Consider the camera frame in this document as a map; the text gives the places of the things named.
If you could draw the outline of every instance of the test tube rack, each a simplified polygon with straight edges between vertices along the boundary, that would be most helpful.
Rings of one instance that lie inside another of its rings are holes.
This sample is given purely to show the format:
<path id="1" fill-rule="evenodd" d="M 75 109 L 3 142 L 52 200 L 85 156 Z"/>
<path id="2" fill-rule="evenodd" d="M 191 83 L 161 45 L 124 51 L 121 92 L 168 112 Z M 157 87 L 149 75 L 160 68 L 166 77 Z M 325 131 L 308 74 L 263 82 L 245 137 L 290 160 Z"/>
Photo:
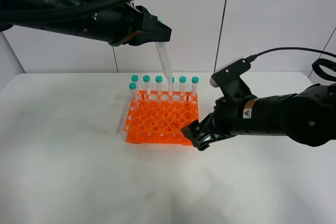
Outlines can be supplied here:
<path id="1" fill-rule="evenodd" d="M 156 91 L 150 95 L 143 90 L 138 92 L 138 104 L 131 101 L 124 126 L 126 142 L 192 146 L 181 128 L 198 120 L 197 95 L 192 97 L 191 92 L 185 92 L 181 97 L 179 92 L 173 92 L 168 96 L 167 91 L 162 91 L 158 97 Z"/>

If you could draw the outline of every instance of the yellow warning sticker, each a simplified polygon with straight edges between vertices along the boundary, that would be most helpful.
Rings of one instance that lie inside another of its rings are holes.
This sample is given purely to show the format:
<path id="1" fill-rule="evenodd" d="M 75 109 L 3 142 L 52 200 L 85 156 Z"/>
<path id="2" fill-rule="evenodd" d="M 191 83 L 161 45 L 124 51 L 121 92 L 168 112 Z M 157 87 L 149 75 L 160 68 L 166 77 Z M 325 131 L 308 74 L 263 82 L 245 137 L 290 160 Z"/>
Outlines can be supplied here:
<path id="1" fill-rule="evenodd" d="M 258 98 L 252 99 L 252 100 L 249 100 L 245 104 L 244 109 L 243 109 L 243 119 L 250 119 L 250 118 L 252 118 L 252 108 L 253 108 L 253 105 L 255 104 L 255 102 L 257 100 L 258 100 Z"/>

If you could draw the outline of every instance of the white table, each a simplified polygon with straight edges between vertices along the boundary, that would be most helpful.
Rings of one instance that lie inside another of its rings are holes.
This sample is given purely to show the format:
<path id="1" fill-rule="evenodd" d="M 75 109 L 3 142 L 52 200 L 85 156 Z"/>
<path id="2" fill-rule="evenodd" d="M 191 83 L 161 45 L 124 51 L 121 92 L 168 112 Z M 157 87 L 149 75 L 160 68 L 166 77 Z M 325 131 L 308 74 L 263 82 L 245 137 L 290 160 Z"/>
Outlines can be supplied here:
<path id="1" fill-rule="evenodd" d="M 210 73 L 186 74 L 195 75 L 205 117 L 221 92 Z M 204 152 L 128 144 L 130 77 L 21 74 L 0 92 L 0 223 L 335 223 L 335 142 L 238 136 Z M 260 97 L 311 85 L 295 72 L 243 79 Z"/>

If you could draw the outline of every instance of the tube cap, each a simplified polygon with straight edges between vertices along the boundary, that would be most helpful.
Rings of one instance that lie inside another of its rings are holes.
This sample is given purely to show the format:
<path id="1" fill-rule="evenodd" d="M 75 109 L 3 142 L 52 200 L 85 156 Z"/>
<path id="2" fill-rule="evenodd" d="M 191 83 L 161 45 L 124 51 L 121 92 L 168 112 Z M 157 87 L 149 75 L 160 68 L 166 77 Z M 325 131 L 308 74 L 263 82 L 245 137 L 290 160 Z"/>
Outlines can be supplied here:
<path id="1" fill-rule="evenodd" d="M 186 83 L 187 82 L 187 78 L 185 76 L 181 76 L 180 77 L 180 82 L 181 83 Z"/>
<path id="2" fill-rule="evenodd" d="M 151 80 L 149 76 L 144 76 L 142 79 L 144 82 L 149 82 Z"/>
<path id="3" fill-rule="evenodd" d="M 138 76 L 132 76 L 132 81 L 134 81 L 134 82 L 136 82 L 136 81 L 138 81 L 139 80 L 139 77 Z"/>
<path id="4" fill-rule="evenodd" d="M 134 82 L 130 83 L 130 90 L 134 90 L 137 88 L 137 85 Z"/>
<path id="5" fill-rule="evenodd" d="M 199 82 L 199 78 L 194 76 L 192 79 L 191 79 L 191 82 L 192 83 L 198 83 Z"/>
<path id="6" fill-rule="evenodd" d="M 155 81 L 156 82 L 162 82 L 163 80 L 162 80 L 162 76 L 157 76 L 157 77 L 155 77 Z"/>

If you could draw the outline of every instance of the centrifuge tube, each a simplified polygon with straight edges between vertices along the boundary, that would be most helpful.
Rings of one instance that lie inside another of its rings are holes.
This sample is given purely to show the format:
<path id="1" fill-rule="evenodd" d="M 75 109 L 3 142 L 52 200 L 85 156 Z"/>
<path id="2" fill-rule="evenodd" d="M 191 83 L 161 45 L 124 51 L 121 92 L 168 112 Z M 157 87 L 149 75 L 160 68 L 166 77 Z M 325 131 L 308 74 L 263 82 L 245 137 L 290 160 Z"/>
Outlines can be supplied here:
<path id="1" fill-rule="evenodd" d="M 198 77 L 194 76 L 191 79 L 192 85 L 191 85 L 191 96 L 194 97 L 197 94 L 197 84 L 198 84 Z"/>
<path id="2" fill-rule="evenodd" d="M 185 76 L 180 77 L 180 96 L 184 96 L 185 94 L 185 83 L 187 82 L 187 78 Z"/>
<path id="3" fill-rule="evenodd" d="M 146 95 L 150 95 L 151 94 L 151 84 L 150 84 L 150 80 L 151 78 L 149 76 L 144 76 L 143 77 L 143 82 L 145 83 L 145 91 L 146 91 Z"/>
<path id="4" fill-rule="evenodd" d="M 157 76 L 155 78 L 156 81 L 156 91 L 158 92 L 158 96 L 162 95 L 162 76 Z"/>
<path id="5" fill-rule="evenodd" d="M 137 92 L 137 85 L 134 82 L 130 83 L 130 90 L 132 95 L 132 102 L 135 102 L 138 106 L 138 92 Z"/>
<path id="6" fill-rule="evenodd" d="M 132 76 L 131 79 L 136 84 L 136 88 L 137 88 L 136 90 L 139 91 L 139 84 L 138 84 L 139 77 L 134 75 L 134 76 Z"/>
<path id="7" fill-rule="evenodd" d="M 168 82 L 168 95 L 173 95 L 173 92 L 174 92 L 174 81 L 175 81 L 175 78 L 172 77 L 172 83 Z"/>

